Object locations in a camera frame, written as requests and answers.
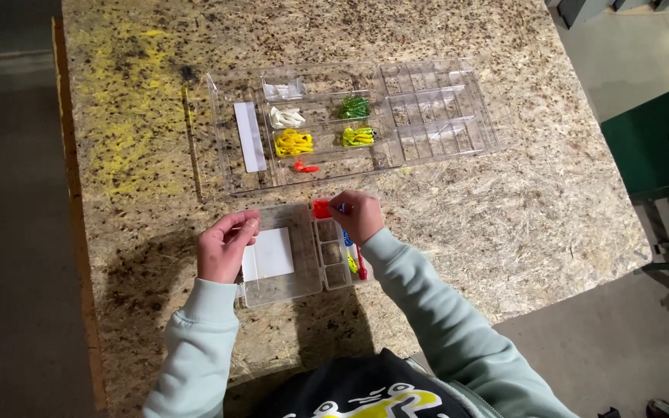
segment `hand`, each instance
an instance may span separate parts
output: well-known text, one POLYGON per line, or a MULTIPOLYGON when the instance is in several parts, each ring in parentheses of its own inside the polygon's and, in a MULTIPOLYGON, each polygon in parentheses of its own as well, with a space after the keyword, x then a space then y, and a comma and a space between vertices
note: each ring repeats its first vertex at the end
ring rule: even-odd
POLYGON ((198 277, 216 283, 234 283, 242 267, 244 247, 259 234, 259 211, 242 211, 220 218, 198 235, 198 277))
POLYGON ((350 240, 359 247, 384 227, 381 203, 363 192, 345 190, 329 201, 327 209, 332 218, 345 228, 350 240), (338 206, 343 203, 345 211, 340 212, 338 206))

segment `light green sweatshirt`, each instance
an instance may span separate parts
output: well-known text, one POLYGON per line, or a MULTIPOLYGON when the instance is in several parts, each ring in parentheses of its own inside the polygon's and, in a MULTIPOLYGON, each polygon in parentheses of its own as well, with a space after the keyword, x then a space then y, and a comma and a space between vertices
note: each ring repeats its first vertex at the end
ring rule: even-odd
MULTIPOLYGON (((480 417, 575 417, 471 304, 439 279, 416 248, 381 229, 362 247, 386 294, 404 311, 427 363, 480 417)), ((196 279, 185 306, 166 326, 168 356, 144 416, 215 417, 229 374, 238 321, 237 288, 196 279)))

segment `person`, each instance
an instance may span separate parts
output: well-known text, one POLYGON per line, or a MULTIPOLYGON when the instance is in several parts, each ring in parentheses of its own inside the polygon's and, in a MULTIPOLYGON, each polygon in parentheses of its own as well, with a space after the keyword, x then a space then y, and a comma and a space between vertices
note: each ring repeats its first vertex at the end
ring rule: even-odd
MULTIPOLYGON (((253 416, 575 416, 512 342, 439 279, 419 250, 392 236, 377 199, 348 190, 330 201, 329 212, 361 247, 381 288, 404 312, 434 377, 387 349, 336 358, 291 377, 253 416), (340 204, 345 204, 341 212, 340 204)), ((238 328, 233 282, 258 225, 259 212, 243 211, 224 216, 200 234, 198 277, 184 307, 166 326, 168 355, 144 416, 222 415, 238 328)))

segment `granite-pattern work table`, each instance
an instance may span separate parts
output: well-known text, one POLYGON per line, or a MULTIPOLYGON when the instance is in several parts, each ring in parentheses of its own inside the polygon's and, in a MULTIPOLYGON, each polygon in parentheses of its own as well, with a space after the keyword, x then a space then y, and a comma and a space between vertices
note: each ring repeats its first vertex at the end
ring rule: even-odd
MULTIPOLYGON (((425 252, 492 322, 649 258, 543 2, 64 0, 63 14, 101 353, 93 372, 104 377, 113 416, 134 416, 156 376, 163 325, 195 277, 194 236, 239 207, 375 187, 395 236, 425 252), (516 147, 249 198, 223 191, 205 72, 475 54, 490 58, 522 137, 516 147)), ((244 399, 265 389, 250 378, 275 370, 381 347, 419 350, 376 283, 237 316, 230 381, 244 399)), ((232 391, 230 404, 238 399, 232 391)))

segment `yellow paint stain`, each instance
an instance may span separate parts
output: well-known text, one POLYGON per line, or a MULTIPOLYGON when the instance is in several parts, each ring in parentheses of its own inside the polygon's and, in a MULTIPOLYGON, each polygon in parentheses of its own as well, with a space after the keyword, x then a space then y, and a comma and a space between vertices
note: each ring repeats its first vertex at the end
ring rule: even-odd
POLYGON ((146 31, 117 13, 103 18, 107 22, 91 33, 69 39, 94 51, 75 89, 80 102, 90 104, 82 107, 91 145, 87 180, 111 195, 180 194, 184 184, 171 173, 183 162, 162 158, 168 128, 181 132, 184 126, 181 84, 169 62, 174 43, 167 33, 146 31))

